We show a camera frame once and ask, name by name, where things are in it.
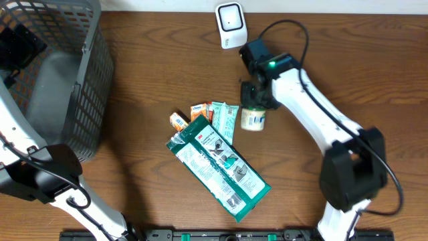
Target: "green connector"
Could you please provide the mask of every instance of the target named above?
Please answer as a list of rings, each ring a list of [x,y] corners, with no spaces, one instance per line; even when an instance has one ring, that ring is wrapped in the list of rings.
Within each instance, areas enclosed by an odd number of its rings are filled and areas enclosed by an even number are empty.
[[[190,241],[190,234],[182,234],[181,241]]]
[[[276,241],[276,234],[267,235],[267,241]]]

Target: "plastic packaging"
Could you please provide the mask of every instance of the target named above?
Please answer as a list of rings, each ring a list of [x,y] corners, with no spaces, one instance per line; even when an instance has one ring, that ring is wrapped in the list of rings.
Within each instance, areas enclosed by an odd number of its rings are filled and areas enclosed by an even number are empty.
[[[198,104],[190,107],[191,121],[196,120],[196,118],[202,114],[206,119],[208,119],[208,105],[207,104]]]
[[[271,189],[201,116],[172,137],[167,147],[237,222]]]
[[[213,103],[208,102],[208,121],[211,124],[213,122]]]
[[[265,127],[265,114],[265,109],[243,108],[241,128],[247,131],[262,131]]]
[[[178,131],[182,131],[189,126],[189,124],[175,112],[169,117],[169,122]]]
[[[228,106],[226,103],[213,102],[213,127],[230,145],[233,143],[238,110],[239,106]]]

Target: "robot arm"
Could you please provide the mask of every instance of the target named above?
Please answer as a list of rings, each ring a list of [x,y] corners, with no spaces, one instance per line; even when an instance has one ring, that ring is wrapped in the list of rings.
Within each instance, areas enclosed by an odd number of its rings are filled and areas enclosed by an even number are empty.
[[[334,107],[313,85],[304,70],[302,70],[302,77],[304,83],[317,98],[318,102],[336,116],[348,129],[359,135],[358,130],[361,129],[361,126],[344,116]],[[283,72],[278,79],[272,80],[272,94],[278,102],[290,110],[300,121],[311,134],[312,138],[314,138],[323,154],[331,148],[333,142],[340,141],[344,143],[351,140],[352,137],[334,124],[302,89],[297,69],[294,68]]]
[[[359,135],[361,126],[344,116],[310,81],[306,71],[302,70],[302,77],[308,90],[317,98],[318,102],[327,108],[336,118]],[[272,80],[273,97],[283,104],[301,122],[305,129],[320,148],[321,152],[331,149],[333,142],[345,143],[352,137],[338,128],[324,112],[322,112],[302,89],[298,79],[298,70],[291,69],[280,74],[276,80]],[[325,241],[343,241],[346,237],[354,235],[354,227],[350,227],[356,217],[357,211],[365,209],[370,204],[369,199],[364,199],[354,204],[352,209],[343,212],[337,210],[327,202],[324,216],[318,224],[318,231]]]
[[[366,131],[344,116],[316,89],[291,55],[274,56],[261,38],[245,44],[239,53],[249,73],[257,78],[241,86],[244,108],[277,109],[284,105],[311,134],[324,156],[320,188],[327,204],[318,224],[319,235],[325,241],[343,241],[353,236],[360,210],[386,185],[387,174],[315,101],[385,159],[383,136],[377,129]]]
[[[91,231],[97,241],[118,238],[138,240],[137,234],[126,223],[123,215],[105,204],[85,182],[80,162],[71,149],[65,145],[47,146],[30,127],[3,84],[0,84],[0,113],[1,193],[29,201],[38,199],[44,204],[50,203],[61,208]],[[7,145],[23,156],[29,155],[31,160],[37,161],[44,169],[69,177],[76,185],[83,187],[91,199],[89,207],[84,210],[70,207],[68,199],[79,206],[86,205],[88,200],[80,190],[72,188],[61,179],[28,164],[22,165],[21,159]]]

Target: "3m packaging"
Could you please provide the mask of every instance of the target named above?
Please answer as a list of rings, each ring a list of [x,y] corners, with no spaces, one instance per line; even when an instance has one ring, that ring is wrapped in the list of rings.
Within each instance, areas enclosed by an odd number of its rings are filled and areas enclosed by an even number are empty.
[[[172,137],[167,147],[237,222],[271,189],[204,116]]]

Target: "white container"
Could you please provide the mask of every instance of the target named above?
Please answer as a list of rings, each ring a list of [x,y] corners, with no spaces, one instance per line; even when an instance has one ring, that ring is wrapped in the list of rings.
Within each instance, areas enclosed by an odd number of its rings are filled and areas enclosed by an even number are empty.
[[[236,48],[247,42],[247,25],[239,3],[220,4],[215,9],[215,16],[223,49]]]
[[[266,110],[242,108],[241,128],[247,131],[262,131],[265,127]]]

